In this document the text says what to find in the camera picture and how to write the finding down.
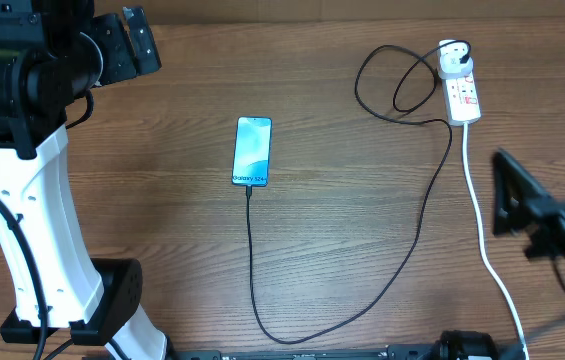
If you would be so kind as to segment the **Samsung Galaxy smartphone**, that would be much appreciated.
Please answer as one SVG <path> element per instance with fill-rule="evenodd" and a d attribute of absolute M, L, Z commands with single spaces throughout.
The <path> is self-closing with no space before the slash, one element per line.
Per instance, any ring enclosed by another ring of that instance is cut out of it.
<path fill-rule="evenodd" d="M 237 121 L 232 183 L 265 187 L 268 184 L 272 141 L 272 120 L 240 117 Z"/>

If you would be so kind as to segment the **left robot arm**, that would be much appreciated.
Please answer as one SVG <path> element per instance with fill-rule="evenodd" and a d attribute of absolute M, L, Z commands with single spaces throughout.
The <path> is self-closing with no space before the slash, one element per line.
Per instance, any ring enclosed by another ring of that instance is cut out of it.
<path fill-rule="evenodd" d="M 0 334 L 36 358 L 60 329 L 113 359 L 176 355 L 141 306 L 140 263 L 89 255 L 68 177 L 68 106 L 160 66 L 140 6 L 0 0 L 0 245 L 16 298 Z"/>

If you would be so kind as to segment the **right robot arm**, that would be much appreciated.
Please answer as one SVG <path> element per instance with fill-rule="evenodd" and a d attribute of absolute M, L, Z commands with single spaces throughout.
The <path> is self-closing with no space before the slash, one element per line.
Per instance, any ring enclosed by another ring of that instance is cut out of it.
<path fill-rule="evenodd" d="M 510 153 L 501 149 L 491 158 L 494 180 L 495 236 L 524 231 L 530 243 L 524 249 L 529 259 L 547 258 L 554 275 L 565 293 L 565 201 L 554 198 Z M 554 326 L 565 323 L 565 315 L 527 335 L 521 324 L 513 298 L 492 266 L 486 246 L 486 236 L 477 193 L 472 180 L 468 135 L 462 140 L 462 165 L 469 197 L 476 217 L 478 248 L 487 272 L 491 275 L 509 308 L 517 342 L 500 350 L 491 336 L 471 331 L 445 331 L 434 345 L 434 359 L 528 359 L 530 341 Z"/>

